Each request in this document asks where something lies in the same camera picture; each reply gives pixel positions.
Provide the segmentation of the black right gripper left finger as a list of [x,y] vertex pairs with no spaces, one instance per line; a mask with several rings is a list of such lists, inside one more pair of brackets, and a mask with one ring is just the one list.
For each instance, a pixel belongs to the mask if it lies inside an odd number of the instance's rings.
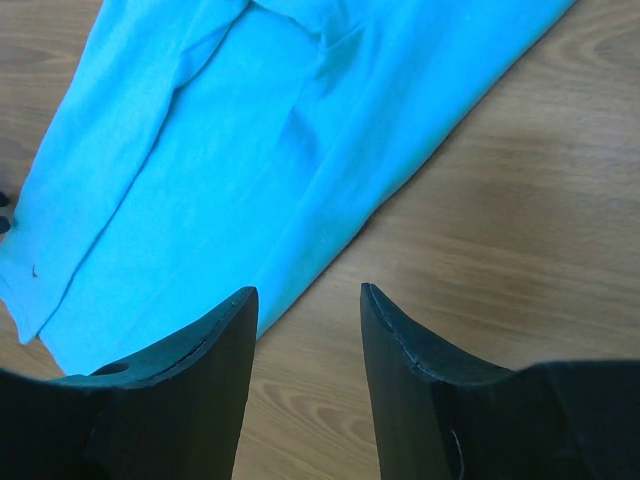
[[90,375],[57,380],[101,403],[64,478],[230,478],[257,315],[257,290],[243,287],[164,339]]

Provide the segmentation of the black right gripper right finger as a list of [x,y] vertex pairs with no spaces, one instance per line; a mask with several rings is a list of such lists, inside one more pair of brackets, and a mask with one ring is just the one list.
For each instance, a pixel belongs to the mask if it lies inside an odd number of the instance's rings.
[[514,478],[514,454],[473,393],[512,371],[427,329],[372,283],[361,286],[360,320],[381,478]]

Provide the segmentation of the turquoise blue t shirt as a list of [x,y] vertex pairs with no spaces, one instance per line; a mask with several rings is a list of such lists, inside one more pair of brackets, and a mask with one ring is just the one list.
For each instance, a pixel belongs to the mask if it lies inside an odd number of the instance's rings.
[[268,330],[566,1],[106,1],[1,244],[89,374],[236,290]]

